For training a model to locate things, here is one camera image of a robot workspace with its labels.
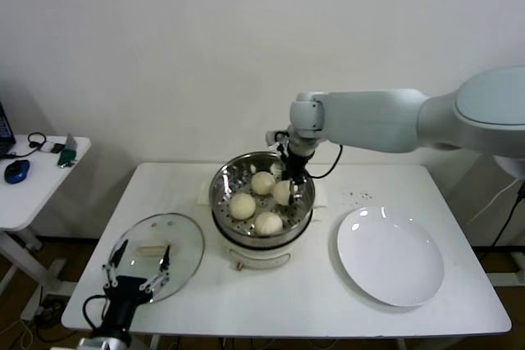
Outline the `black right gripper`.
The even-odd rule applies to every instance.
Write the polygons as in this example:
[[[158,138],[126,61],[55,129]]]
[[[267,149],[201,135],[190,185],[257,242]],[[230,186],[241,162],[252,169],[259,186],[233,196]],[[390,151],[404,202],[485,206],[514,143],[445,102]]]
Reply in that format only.
[[[288,203],[290,205],[301,200],[307,190],[306,165],[312,157],[312,153],[308,155],[295,153],[290,145],[286,148],[284,180],[289,180]]]

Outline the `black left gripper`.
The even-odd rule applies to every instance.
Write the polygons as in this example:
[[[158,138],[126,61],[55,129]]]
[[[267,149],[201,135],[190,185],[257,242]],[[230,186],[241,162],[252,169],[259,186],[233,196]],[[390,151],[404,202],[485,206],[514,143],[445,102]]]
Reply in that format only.
[[[163,287],[169,281],[170,251],[168,244],[160,261],[159,271],[156,275],[146,280],[140,277],[120,275],[116,278],[116,269],[126,251],[127,240],[116,248],[103,271],[106,274],[104,292],[109,300],[109,307],[103,318],[102,327],[116,330],[128,330],[135,316],[136,309],[153,299],[151,291]]]

